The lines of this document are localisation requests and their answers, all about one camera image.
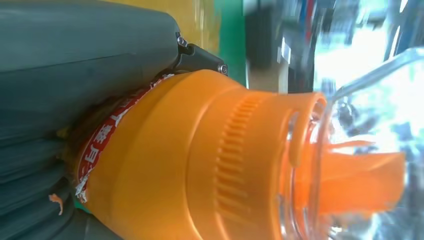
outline yellow surface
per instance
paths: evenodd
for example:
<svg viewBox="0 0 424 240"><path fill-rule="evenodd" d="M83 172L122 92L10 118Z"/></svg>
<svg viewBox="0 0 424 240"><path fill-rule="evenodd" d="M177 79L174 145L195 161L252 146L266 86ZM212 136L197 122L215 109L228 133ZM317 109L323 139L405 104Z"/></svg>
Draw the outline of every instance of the yellow surface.
<svg viewBox="0 0 424 240"><path fill-rule="evenodd" d="M174 17L181 35L189 42L217 53L221 18L215 13L214 0L107 0L166 12Z"/></svg>

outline plastic bottle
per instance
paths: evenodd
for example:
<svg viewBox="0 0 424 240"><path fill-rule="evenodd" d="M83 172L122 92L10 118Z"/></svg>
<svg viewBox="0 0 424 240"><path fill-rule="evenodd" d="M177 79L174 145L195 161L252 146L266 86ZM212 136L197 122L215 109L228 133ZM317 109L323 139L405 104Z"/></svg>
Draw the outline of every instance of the plastic bottle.
<svg viewBox="0 0 424 240"><path fill-rule="evenodd" d="M319 93L248 90L209 70L164 79L123 101L81 146L78 196L128 240L352 235L352 226L396 209L404 192L408 157L387 138L403 112L373 104L394 103L380 84L421 51L329 103ZM360 108L356 94L367 90Z"/></svg>

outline green surface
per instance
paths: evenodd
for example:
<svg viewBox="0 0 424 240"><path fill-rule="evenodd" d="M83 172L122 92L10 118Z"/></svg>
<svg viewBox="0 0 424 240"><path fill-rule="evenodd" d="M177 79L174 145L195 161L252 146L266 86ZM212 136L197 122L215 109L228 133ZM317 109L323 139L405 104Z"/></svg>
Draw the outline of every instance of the green surface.
<svg viewBox="0 0 424 240"><path fill-rule="evenodd" d="M84 212L91 214L91 212L78 200L78 198L74 195L72 196L73 203L77 209L82 209Z"/></svg>
<svg viewBox="0 0 424 240"><path fill-rule="evenodd" d="M228 76L246 86L246 41L243 0L215 0L221 15L219 57L228 64Z"/></svg>

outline bottle label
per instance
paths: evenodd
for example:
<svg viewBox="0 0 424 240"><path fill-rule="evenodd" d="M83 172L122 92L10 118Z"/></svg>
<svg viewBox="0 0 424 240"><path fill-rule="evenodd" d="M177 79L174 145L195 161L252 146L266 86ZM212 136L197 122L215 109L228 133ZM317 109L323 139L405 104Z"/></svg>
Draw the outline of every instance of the bottle label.
<svg viewBox="0 0 424 240"><path fill-rule="evenodd" d="M171 76L173 75L165 75L154 83L152 83L149 87L142 88L127 97L113 111L113 113L107 119L105 119L100 126L96 128L94 133L91 135L90 139L84 147L77 168L78 185L76 186L76 196L82 203L87 202L86 188L90 172L94 169L97 162L99 161L100 155L102 154L103 150L111 139L111 136L114 134L122 118L160 81L167 79Z"/></svg>

